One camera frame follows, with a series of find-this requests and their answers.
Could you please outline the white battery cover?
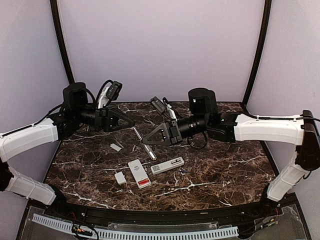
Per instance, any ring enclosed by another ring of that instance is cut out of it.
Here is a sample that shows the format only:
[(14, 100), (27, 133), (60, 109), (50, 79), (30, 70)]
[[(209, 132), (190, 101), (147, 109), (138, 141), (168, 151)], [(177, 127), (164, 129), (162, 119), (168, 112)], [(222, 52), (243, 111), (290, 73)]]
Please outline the white battery cover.
[(117, 151), (117, 152), (119, 152), (119, 151), (121, 151), (123, 149), (121, 146), (118, 146), (118, 145), (116, 145), (114, 143), (110, 144), (110, 147), (112, 149), (114, 149), (115, 151)]
[(125, 184), (127, 182), (126, 178), (125, 178), (125, 175), (123, 174), (122, 171), (120, 172), (117, 172), (114, 174), (114, 177), (116, 179), (116, 182), (119, 184), (119, 185), (122, 185), (122, 184)]

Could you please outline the white remote with green buttons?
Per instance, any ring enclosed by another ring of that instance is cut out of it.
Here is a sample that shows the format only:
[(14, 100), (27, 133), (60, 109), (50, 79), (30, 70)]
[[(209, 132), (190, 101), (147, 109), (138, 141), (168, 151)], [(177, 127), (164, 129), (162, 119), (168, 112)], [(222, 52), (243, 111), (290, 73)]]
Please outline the white remote with green buttons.
[(138, 186), (139, 189), (143, 189), (145, 187), (140, 187), (139, 186), (139, 182), (140, 181), (143, 181), (145, 179), (148, 179), (149, 180), (149, 183), (151, 183), (151, 180), (150, 178), (148, 177), (143, 165), (141, 164), (140, 160), (139, 159), (136, 159), (136, 160), (133, 160), (133, 161), (130, 161), (128, 163), (128, 167), (133, 175), (133, 178), (134, 180), (136, 181), (136, 184)]

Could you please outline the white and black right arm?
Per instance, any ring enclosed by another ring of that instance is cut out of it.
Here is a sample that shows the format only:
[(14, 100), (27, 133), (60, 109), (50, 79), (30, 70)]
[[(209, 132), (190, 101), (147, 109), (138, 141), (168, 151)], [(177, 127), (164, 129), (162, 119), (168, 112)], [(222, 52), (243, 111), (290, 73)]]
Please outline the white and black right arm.
[(275, 203), (307, 173), (320, 167), (320, 134), (317, 119), (309, 110), (301, 115), (258, 116), (247, 112), (219, 113), (215, 92), (198, 87), (188, 92), (190, 117), (172, 118), (146, 135), (146, 145), (172, 146), (205, 133), (221, 142), (269, 141), (296, 146), (290, 162), (266, 188), (265, 198), (255, 205), (255, 213), (266, 217)]

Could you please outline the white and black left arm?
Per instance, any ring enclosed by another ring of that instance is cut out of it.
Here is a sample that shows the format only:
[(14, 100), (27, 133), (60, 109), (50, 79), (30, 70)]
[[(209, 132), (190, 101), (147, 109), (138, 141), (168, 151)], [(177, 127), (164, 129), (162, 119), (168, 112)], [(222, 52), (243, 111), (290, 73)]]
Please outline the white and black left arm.
[(72, 136), (82, 125), (96, 132), (111, 133), (132, 128), (133, 119), (110, 103), (115, 101), (122, 83), (107, 80), (97, 96), (84, 82), (72, 83), (63, 89), (62, 104), (50, 110), (41, 120), (0, 135), (0, 190), (50, 206), (60, 218), (71, 213), (64, 195), (53, 186), (28, 177), (8, 165), (13, 157), (38, 146), (62, 141)]

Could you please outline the white KT-16 remote control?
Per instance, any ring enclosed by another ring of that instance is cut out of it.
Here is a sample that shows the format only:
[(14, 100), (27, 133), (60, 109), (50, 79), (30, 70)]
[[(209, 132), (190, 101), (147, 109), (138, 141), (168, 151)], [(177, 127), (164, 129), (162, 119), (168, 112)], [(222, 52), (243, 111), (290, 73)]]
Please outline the white KT-16 remote control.
[(182, 157), (177, 157), (150, 167), (153, 175), (157, 175), (177, 167), (181, 167), (185, 164), (185, 161)]

